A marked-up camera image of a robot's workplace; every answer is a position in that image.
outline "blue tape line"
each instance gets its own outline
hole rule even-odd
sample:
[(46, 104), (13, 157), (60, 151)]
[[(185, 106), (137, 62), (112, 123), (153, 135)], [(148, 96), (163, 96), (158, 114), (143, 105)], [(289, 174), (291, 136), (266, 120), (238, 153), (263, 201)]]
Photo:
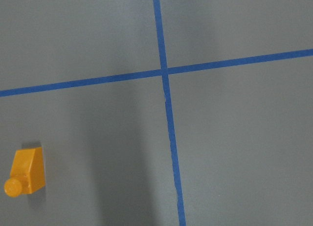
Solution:
[(88, 85), (112, 83), (112, 82), (133, 80), (133, 79), (139, 79), (139, 78), (149, 78), (149, 77), (155, 77), (155, 76), (161, 76), (161, 70), (155, 69), (155, 70), (149, 70), (149, 71), (143, 71), (143, 72), (126, 73), (126, 74), (119, 74), (119, 75), (99, 77), (99, 78), (82, 79), (82, 80), (62, 82), (62, 83), (32, 86), (32, 87), (26, 87), (26, 88), (0, 90), (0, 97), (34, 93), (34, 92), (47, 91), (47, 90), (59, 90), (59, 89), (65, 89), (65, 88), (75, 88), (75, 87), (82, 87), (82, 86), (88, 86)]
[(162, 83), (163, 83), (163, 90), (164, 90), (164, 95), (165, 95), (165, 110), (166, 110), (168, 134), (169, 134), (169, 139), (170, 139), (170, 148), (171, 148), (172, 165), (173, 165), (173, 173), (174, 173), (174, 184), (175, 184), (176, 193), (177, 193), (177, 210), (178, 210), (178, 217), (179, 217), (179, 225), (186, 226), (184, 202), (183, 202), (183, 196), (182, 196), (182, 187), (181, 187), (180, 171), (179, 171), (179, 159), (178, 159), (175, 128), (174, 128), (172, 99), (171, 99), (170, 83), (169, 83), (169, 78), (168, 78), (168, 68), (167, 68), (167, 61), (166, 61), (166, 50), (165, 50), (165, 41), (164, 41), (164, 34), (163, 34), (160, 0), (153, 0), (153, 5), (154, 5), (154, 10), (155, 10), (156, 33), (157, 33), (158, 51), (159, 51), (160, 64), (161, 64)]
[[(230, 66), (240, 66), (240, 65), (255, 64), (255, 63), (261, 63), (261, 62), (267, 62), (267, 61), (279, 61), (279, 60), (306, 57), (306, 56), (313, 56), (313, 49), (289, 51), (289, 52), (275, 53), (275, 54), (262, 55), (262, 56), (252, 56), (252, 57), (246, 57), (246, 58), (216, 61), (216, 62), (190, 65), (190, 66), (172, 67), (172, 68), (168, 68), (168, 74), (193, 72), (193, 71), (199, 71), (199, 70), (223, 68), (223, 67), (230, 67)], [(112, 82), (133, 80), (133, 79), (139, 79), (139, 78), (149, 78), (149, 77), (155, 77), (155, 76), (161, 76), (161, 71), (159, 69), (135, 72), (135, 73), (119, 74), (119, 75), (99, 77), (99, 78), (82, 79), (82, 80), (62, 82), (62, 83), (53, 83), (53, 84), (32, 86), (32, 87), (26, 87), (26, 88), (0, 90), (0, 97), (34, 93), (34, 92), (40, 92), (40, 91), (46, 91), (46, 90), (58, 90), (58, 89), (82, 87), (82, 86), (102, 84), (102, 83), (112, 83)]]
[(292, 58), (305, 57), (305, 56), (313, 56), (313, 49), (289, 51), (289, 52), (262, 55), (262, 56), (252, 56), (252, 57), (245, 57), (245, 58), (239, 58), (239, 59), (234, 59), (234, 60), (216, 61), (216, 62), (210, 62), (210, 63), (190, 65), (190, 66), (172, 67), (168, 69), (168, 73), (169, 74), (185, 73), (185, 72), (193, 72), (193, 71), (199, 71), (199, 70), (205, 70), (205, 69), (240, 66), (240, 65), (255, 64), (255, 63), (261, 63), (261, 62), (268, 62), (268, 61), (278, 61), (278, 60), (292, 59)]

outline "gray floor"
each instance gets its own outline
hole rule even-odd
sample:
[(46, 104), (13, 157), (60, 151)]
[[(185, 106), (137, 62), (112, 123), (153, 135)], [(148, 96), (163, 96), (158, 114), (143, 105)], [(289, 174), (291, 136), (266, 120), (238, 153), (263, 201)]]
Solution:
[(171, 76), (187, 225), (312, 225), (312, 64)]
[[(313, 48), (313, 0), (160, 0), (168, 66)], [(0, 0), (0, 90), (159, 69), (152, 0)], [(170, 75), (189, 226), (313, 224), (312, 57)], [(161, 77), (0, 97), (0, 224), (177, 226)]]

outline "orange toy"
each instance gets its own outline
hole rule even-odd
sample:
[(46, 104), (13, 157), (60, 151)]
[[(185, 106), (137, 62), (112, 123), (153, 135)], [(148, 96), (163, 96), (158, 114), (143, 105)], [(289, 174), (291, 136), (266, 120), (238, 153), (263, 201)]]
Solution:
[(5, 193), (14, 198), (20, 194), (31, 194), (44, 186), (45, 170), (42, 147), (17, 150), (10, 179), (4, 184)]

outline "painter's tape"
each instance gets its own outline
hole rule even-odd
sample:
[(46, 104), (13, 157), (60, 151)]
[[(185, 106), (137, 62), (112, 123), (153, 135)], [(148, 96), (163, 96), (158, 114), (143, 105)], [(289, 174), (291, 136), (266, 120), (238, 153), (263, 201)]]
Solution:
[(268, 62), (268, 61), (279, 61), (279, 60), (286, 60), (286, 59), (306, 57), (306, 56), (313, 56), (313, 49), (289, 51), (289, 52), (275, 53), (275, 54), (262, 55), (262, 56), (252, 56), (252, 57), (245, 57), (245, 58), (239, 58), (239, 59), (233, 59), (233, 60), (196, 64), (196, 65), (190, 65), (190, 66), (172, 67), (168, 69), (168, 73), (169, 74), (185, 73), (185, 72), (193, 72), (193, 71), (206, 70), (206, 69), (224, 68), (224, 67), (230, 67), (230, 66), (240, 66), (240, 65), (247, 65), (247, 64), (262, 63), (262, 62)]
[(177, 193), (177, 209), (178, 209), (179, 225), (186, 226), (184, 202), (183, 202), (183, 196), (182, 196), (182, 187), (181, 187), (180, 171), (179, 171), (179, 159), (178, 159), (176, 137), (175, 137), (172, 99), (171, 99), (170, 83), (169, 83), (169, 78), (168, 78), (168, 68), (167, 68), (167, 61), (166, 61), (166, 50), (165, 50), (160, 0), (153, 0), (153, 5), (154, 5), (155, 19), (156, 19), (156, 33), (157, 33), (157, 43), (158, 43), (158, 51), (159, 51), (159, 57), (160, 57), (160, 65), (161, 65), (162, 83), (163, 83), (163, 90), (164, 90), (164, 96), (165, 96), (167, 127), (168, 127), (169, 139), (170, 139), (172, 166), (173, 166), (173, 173), (174, 173), (174, 185), (175, 185), (176, 193)]
[(0, 90), (0, 97), (34, 93), (34, 92), (47, 91), (47, 90), (59, 90), (59, 89), (65, 89), (65, 88), (83, 87), (83, 86), (88, 86), (88, 85), (127, 81), (127, 80), (149, 78), (149, 77), (155, 77), (155, 76), (161, 76), (161, 71), (159, 69), (136, 72), (136, 73), (119, 74), (119, 75), (99, 77), (99, 78), (82, 79), (82, 80), (62, 82), (62, 83), (45, 84), (45, 85), (25, 87), (25, 88)]

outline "lego stud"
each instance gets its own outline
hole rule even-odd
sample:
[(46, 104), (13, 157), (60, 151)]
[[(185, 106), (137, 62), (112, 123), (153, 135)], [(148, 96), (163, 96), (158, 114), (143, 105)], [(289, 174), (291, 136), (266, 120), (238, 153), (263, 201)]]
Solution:
[(10, 179), (4, 184), (5, 193), (12, 198), (31, 194), (45, 186), (43, 150), (20, 149), (15, 153)]

